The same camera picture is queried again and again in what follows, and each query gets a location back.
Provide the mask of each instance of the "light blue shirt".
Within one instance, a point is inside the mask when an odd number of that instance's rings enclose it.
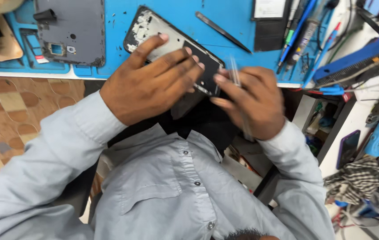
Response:
[[[292,123],[260,141],[280,171],[270,211],[220,164],[203,135],[185,140],[159,125],[104,151],[113,170],[91,225],[70,205],[53,207],[126,126],[99,92],[41,121],[38,138],[0,170],[0,239],[223,239],[256,228],[281,240],[334,239],[318,162]]]

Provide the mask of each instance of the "hair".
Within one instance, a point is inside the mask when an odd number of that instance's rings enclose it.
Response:
[[[237,229],[235,232],[229,232],[224,240],[259,240],[259,238],[268,236],[254,228]]]

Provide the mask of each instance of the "hand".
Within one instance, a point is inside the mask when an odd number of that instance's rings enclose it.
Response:
[[[241,111],[247,116],[252,136],[260,140],[275,137],[283,128],[283,96],[277,87],[272,70],[262,67],[241,69],[239,78],[243,87],[234,85],[228,78],[229,72],[220,70],[214,76],[216,83],[234,101],[211,98],[221,107],[239,128],[243,128]]]
[[[112,74],[100,90],[105,104],[125,125],[169,110],[204,72],[204,64],[189,48],[168,53],[144,66],[147,56],[168,41],[168,35],[153,36],[142,43]]]

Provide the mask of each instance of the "gray phone back cover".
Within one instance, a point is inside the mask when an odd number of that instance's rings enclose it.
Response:
[[[101,67],[105,63],[103,0],[35,0],[37,13],[52,9],[56,21],[38,22],[43,56],[49,61]]]

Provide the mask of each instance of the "purple phone case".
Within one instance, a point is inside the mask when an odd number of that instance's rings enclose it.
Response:
[[[346,137],[342,138],[342,140],[341,140],[341,147],[339,148],[339,155],[337,156],[336,169],[339,169],[339,163],[341,162],[343,143],[345,142],[346,139],[348,139],[349,137],[351,137],[352,135],[354,135],[356,133],[361,133],[361,131],[360,130],[355,130],[352,133],[348,134]]]

